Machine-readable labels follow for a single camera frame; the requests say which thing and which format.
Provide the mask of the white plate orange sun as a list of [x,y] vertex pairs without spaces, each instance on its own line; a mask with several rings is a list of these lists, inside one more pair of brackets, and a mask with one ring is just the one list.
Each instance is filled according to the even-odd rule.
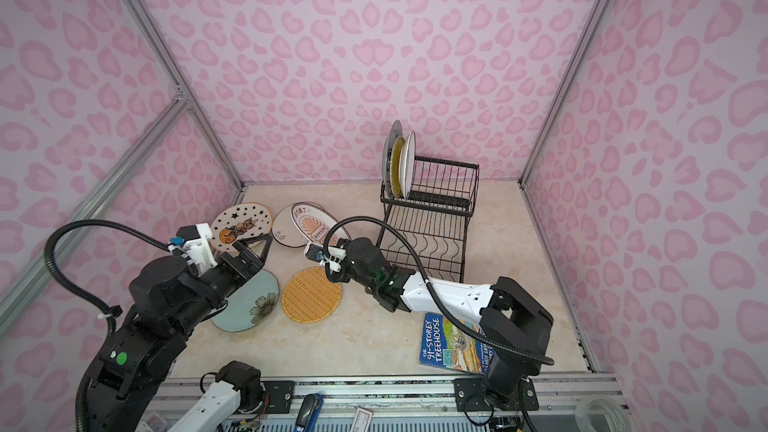
[[337,223],[336,219],[321,207],[308,202],[297,202],[290,208],[291,219],[308,241],[321,245],[330,229]]

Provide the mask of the black wire dish rack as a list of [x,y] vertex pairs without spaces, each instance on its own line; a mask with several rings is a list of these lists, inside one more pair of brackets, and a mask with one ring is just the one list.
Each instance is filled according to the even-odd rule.
[[431,277],[462,283],[470,220],[479,189],[480,166],[417,156],[412,188],[396,198],[381,185],[383,221],[417,252]]

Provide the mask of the yellow-green woven plate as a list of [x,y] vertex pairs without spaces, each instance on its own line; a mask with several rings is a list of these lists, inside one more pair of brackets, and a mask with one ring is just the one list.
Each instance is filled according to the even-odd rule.
[[400,182],[400,162],[405,142],[406,139],[403,136],[398,137],[395,140],[392,151],[390,153],[389,183],[391,188],[391,196],[393,198],[401,198],[403,196]]

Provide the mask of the large grey-green plate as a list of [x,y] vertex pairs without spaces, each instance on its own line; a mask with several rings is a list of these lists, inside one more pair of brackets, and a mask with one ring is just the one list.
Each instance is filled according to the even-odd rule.
[[384,141],[384,147],[382,151],[382,181],[384,184],[385,196],[388,198],[393,197],[392,186],[390,181],[390,161],[391,154],[394,149],[395,142],[402,136],[402,124],[399,120],[395,120],[390,129],[387,139]]

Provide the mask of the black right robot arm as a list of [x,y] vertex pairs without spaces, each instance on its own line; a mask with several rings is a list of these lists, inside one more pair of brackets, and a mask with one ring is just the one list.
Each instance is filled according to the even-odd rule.
[[360,284],[389,312],[436,313],[471,330],[493,351],[476,400],[509,409],[525,394],[522,382],[554,363],[546,356],[552,315],[518,282],[471,285],[424,278],[419,271],[394,265],[368,238],[342,239],[325,252],[309,252],[324,265],[331,282]]

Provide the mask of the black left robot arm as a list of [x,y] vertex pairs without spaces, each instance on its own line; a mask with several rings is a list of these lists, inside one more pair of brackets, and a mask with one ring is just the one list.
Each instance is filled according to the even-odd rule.
[[193,227],[129,285],[133,305],[88,366],[75,399],[79,431],[133,431],[186,348],[194,329],[265,266],[272,237],[238,240],[234,254],[212,255]]

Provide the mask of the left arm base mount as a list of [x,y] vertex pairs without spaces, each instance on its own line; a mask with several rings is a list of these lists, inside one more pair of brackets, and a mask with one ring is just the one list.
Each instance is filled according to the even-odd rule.
[[253,380],[240,389],[242,415],[287,414],[293,400],[295,382],[289,380]]

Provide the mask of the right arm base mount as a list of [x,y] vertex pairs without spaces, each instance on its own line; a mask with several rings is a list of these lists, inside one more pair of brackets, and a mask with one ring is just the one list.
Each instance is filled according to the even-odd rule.
[[456,378],[452,381],[456,409],[459,412],[538,411],[540,404],[530,379],[522,379],[509,393],[496,392],[483,384],[480,376]]

